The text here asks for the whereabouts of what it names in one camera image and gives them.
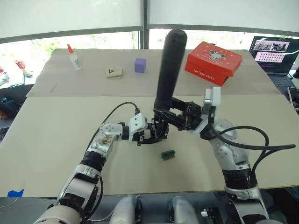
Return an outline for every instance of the floor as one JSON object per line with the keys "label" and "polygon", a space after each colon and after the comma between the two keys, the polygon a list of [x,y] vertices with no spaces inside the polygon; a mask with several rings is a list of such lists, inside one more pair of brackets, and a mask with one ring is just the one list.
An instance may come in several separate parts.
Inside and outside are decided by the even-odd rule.
{"label": "floor", "polygon": [[[167,203],[175,196],[187,199],[195,208],[201,224],[212,224],[207,218],[200,216],[204,208],[219,207],[223,221],[226,221],[224,203],[226,197],[217,192],[202,193],[175,193],[175,194],[147,194],[140,195],[138,198],[142,202],[142,223],[167,223]],[[266,207],[273,205],[273,201],[267,192],[262,190],[262,196]],[[93,219],[106,217],[124,195],[104,196],[102,202],[92,216]],[[0,198],[0,207],[14,201],[14,198]],[[32,224],[51,204],[55,203],[52,199],[43,198],[19,198],[18,201],[6,208],[0,208],[0,224]],[[286,223],[284,215],[280,211],[270,214],[272,219]]]}

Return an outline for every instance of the red shoe box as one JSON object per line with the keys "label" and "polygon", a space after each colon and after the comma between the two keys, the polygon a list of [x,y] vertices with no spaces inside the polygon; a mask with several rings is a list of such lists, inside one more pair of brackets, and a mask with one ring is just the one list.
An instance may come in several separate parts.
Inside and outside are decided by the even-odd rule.
{"label": "red shoe box", "polygon": [[221,86],[241,62],[241,55],[202,42],[188,55],[185,70]]}

